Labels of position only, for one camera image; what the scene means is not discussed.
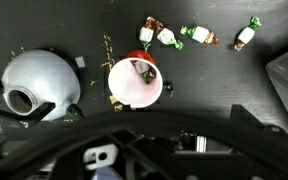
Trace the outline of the red plastic cup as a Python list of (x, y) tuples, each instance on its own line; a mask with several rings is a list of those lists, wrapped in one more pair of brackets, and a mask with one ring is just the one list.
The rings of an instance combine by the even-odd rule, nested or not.
[[(156, 78), (146, 84), (131, 61), (143, 61), (156, 71)], [(108, 75), (108, 87), (122, 104), (145, 108), (155, 103), (163, 89), (163, 78), (152, 56), (145, 50), (133, 50), (118, 61)]]

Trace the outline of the wrapped candy right cluster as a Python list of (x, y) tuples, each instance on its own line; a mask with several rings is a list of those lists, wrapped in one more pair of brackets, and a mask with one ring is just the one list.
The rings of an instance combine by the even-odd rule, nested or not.
[(191, 39), (199, 43), (206, 43), (211, 45), (216, 45), (218, 43), (218, 39), (215, 37), (215, 33), (201, 26), (196, 26), (192, 28), (182, 26), (180, 29), (180, 33), (182, 35), (189, 36)]

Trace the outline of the grey kettle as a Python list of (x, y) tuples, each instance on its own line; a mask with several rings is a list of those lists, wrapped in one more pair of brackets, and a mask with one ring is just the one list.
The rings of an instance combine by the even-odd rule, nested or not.
[(0, 109), (0, 124), (6, 126), (31, 128), (65, 115), (83, 118), (77, 68), (51, 51), (30, 50), (16, 56), (2, 74), (0, 95), (10, 109)]

